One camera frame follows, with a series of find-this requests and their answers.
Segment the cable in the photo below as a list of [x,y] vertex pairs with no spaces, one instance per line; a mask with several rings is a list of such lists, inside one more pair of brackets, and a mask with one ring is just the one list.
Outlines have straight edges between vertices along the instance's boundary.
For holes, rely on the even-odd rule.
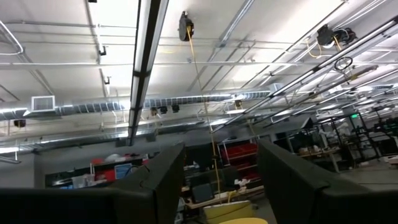
[[307,40],[307,49],[309,50],[309,51],[308,51],[308,54],[309,54],[311,57],[313,57],[313,58],[320,58],[320,57],[322,57],[322,48],[321,48],[321,45],[319,45],[318,41],[317,41],[317,45],[318,45],[318,48],[319,48],[319,55],[313,55],[313,54],[311,54],[310,44],[308,43],[308,40]]
[[[191,53],[192,53],[193,64],[195,65],[195,70],[196,70],[196,73],[197,73],[197,80],[198,80],[198,84],[199,84],[199,89],[200,89],[200,92],[201,92],[201,96],[202,96],[203,98],[205,98],[205,94],[203,94],[203,90],[202,90],[203,88],[202,88],[201,81],[200,81],[200,75],[199,75],[199,69],[198,69],[197,60],[196,60],[196,56],[195,56],[195,51],[194,51],[194,49],[193,49],[193,42],[192,42],[192,38],[191,38],[191,26],[188,26],[188,27],[187,27],[187,33],[188,33],[189,44],[190,44],[190,46],[191,46]],[[211,145],[213,146],[213,155],[214,155],[214,157],[216,157],[216,156],[217,156],[217,153],[216,153],[216,146],[215,146],[214,137],[213,137],[213,134],[212,134],[213,128],[211,127],[211,124],[210,124],[210,118],[209,118],[208,109],[207,109],[207,104],[206,104],[206,101],[205,101],[205,100],[203,101],[203,104],[205,105],[205,113],[206,113],[206,117],[207,117],[207,122],[208,122],[208,124],[209,124]],[[213,161],[214,161],[214,167],[215,167],[215,169],[216,169],[217,191],[218,191],[218,195],[221,195],[221,190],[220,190],[220,177],[219,177],[219,175],[218,175],[217,159],[214,158]]]
[[340,44],[338,43],[338,40],[337,40],[337,38],[336,38],[336,36],[335,36],[335,35],[333,36],[333,39],[335,40],[335,43],[336,43],[336,46],[338,47],[338,50],[340,50],[340,51],[341,51]]
[[126,171],[126,173],[124,174],[124,177],[126,177],[126,176],[129,174],[130,170],[131,170],[133,167],[139,168],[139,166],[132,165],[132,166]]

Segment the yellow cord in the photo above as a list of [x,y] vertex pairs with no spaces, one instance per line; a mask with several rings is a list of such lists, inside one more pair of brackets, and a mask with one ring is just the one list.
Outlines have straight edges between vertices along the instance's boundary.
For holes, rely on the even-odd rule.
[[[201,91],[201,96],[202,96],[203,99],[205,99],[205,95],[203,94],[203,91],[202,91],[203,88],[202,88],[201,81],[200,81],[200,77],[199,77],[199,69],[198,69],[197,60],[196,60],[196,57],[195,57],[195,51],[194,51],[194,49],[193,49],[193,43],[192,43],[192,38],[191,38],[190,32],[191,32],[191,27],[188,26],[188,27],[187,27],[187,33],[188,33],[189,43],[190,43],[190,45],[191,45],[192,59],[193,59],[194,65],[195,65],[195,70],[196,70],[196,72],[197,72],[197,80],[198,80],[198,83],[199,83],[199,89],[200,89],[200,91]],[[208,122],[208,124],[209,124],[210,137],[211,137],[211,145],[213,146],[213,155],[216,157],[216,156],[217,156],[217,153],[216,153],[216,146],[215,146],[213,134],[211,133],[211,132],[213,131],[213,128],[212,128],[211,125],[210,125],[210,118],[209,118],[209,114],[208,114],[208,109],[207,109],[206,101],[203,101],[203,104],[205,105],[205,113],[206,113],[206,117],[207,117],[207,122]],[[214,167],[215,167],[215,169],[216,169],[217,191],[218,191],[218,195],[221,195],[221,190],[220,190],[220,177],[218,176],[217,160],[216,160],[216,159],[213,159],[213,161],[214,161]]]
[[[319,55],[313,55],[313,54],[311,54],[311,50],[308,51],[308,54],[311,57],[313,57],[313,58],[319,58],[319,57],[322,56],[322,48],[321,48],[321,45],[319,45],[318,41],[317,41],[317,45],[318,45],[318,48],[319,48]],[[308,40],[307,40],[307,49],[310,49],[310,45],[308,44]]]
[[231,196],[236,194],[236,190],[228,192],[228,203],[231,201]]

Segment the cord reel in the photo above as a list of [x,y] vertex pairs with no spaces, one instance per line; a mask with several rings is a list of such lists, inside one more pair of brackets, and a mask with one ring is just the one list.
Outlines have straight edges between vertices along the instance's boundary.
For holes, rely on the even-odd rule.
[[189,41],[189,36],[192,37],[195,27],[193,26],[193,22],[188,18],[188,14],[186,11],[183,11],[180,18],[180,26],[178,29],[180,40],[181,41]]
[[317,32],[318,43],[326,48],[333,46],[335,41],[346,46],[357,39],[355,32],[353,32],[350,28],[331,30],[328,24],[323,25],[320,29],[318,29]]

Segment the shelving unit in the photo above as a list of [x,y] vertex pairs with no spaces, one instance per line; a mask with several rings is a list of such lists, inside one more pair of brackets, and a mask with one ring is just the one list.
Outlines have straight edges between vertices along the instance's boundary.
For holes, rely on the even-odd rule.
[[256,138],[223,141],[218,145],[223,166],[235,166],[244,179],[258,180]]

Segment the equipment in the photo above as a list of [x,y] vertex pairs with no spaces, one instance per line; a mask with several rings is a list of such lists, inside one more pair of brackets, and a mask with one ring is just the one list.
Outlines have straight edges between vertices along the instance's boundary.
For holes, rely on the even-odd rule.
[[356,34],[350,28],[331,30],[328,24],[325,24],[318,29],[317,41],[326,48],[333,46],[335,41],[348,45],[355,39],[357,39]]
[[107,189],[1,189],[6,223],[174,223],[183,181],[176,144]]
[[258,167],[278,224],[396,222],[396,190],[373,192],[266,140]]
[[188,18],[187,12],[183,11],[181,14],[180,26],[178,29],[180,40],[189,41],[189,38],[193,36],[193,31],[194,31],[193,22]]

